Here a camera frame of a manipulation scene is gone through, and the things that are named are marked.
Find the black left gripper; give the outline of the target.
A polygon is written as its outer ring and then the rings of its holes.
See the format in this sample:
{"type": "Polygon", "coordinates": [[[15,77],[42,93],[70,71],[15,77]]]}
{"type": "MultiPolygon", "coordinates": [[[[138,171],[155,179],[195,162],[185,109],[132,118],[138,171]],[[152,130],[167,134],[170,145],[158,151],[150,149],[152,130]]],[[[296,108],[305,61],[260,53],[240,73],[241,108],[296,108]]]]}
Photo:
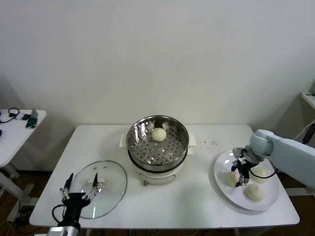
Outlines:
{"type": "Polygon", "coordinates": [[[87,182],[84,193],[70,193],[69,190],[73,180],[73,173],[66,180],[64,187],[60,188],[60,193],[62,195],[62,203],[65,206],[65,214],[58,226],[66,227],[72,226],[75,228],[80,228],[79,218],[81,211],[84,207],[88,206],[91,203],[91,200],[99,193],[98,186],[98,173],[95,174],[95,177],[92,182],[87,182]]]}

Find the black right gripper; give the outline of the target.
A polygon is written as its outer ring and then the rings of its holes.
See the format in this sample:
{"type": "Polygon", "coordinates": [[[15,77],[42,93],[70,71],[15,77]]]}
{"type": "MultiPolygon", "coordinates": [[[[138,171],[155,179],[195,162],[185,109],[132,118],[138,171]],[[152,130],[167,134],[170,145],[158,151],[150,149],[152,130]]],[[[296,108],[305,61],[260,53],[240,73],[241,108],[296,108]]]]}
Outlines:
{"type": "Polygon", "coordinates": [[[248,162],[247,160],[241,161],[241,159],[237,159],[236,161],[233,162],[231,171],[234,172],[236,169],[238,169],[238,172],[240,174],[239,179],[235,184],[235,187],[247,185],[250,178],[250,170],[253,167],[254,164],[248,162]]]}

